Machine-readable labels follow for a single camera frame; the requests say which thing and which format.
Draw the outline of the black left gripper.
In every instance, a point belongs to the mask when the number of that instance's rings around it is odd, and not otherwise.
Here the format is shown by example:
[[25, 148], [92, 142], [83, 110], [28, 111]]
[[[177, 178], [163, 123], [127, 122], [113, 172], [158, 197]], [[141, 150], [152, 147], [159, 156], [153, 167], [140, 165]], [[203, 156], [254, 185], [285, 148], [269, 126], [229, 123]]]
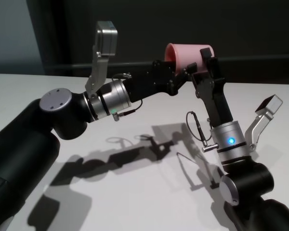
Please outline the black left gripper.
[[170, 96], [178, 94], [178, 90], [197, 72], [197, 64], [191, 63], [178, 74], [175, 61], [154, 61], [149, 68], [124, 80], [124, 87], [130, 101], [138, 101], [163, 92]]

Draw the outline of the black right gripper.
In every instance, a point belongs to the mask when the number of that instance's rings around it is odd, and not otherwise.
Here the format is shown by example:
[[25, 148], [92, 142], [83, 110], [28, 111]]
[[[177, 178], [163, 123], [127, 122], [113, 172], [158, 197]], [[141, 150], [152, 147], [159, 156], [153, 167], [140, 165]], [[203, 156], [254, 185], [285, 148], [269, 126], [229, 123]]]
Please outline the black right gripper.
[[212, 54], [210, 48], [200, 49], [200, 54], [210, 76], [209, 74], [193, 74], [191, 80], [196, 97], [204, 102], [210, 123], [215, 128], [232, 122], [233, 117], [223, 92], [225, 79], [222, 76], [218, 59]]

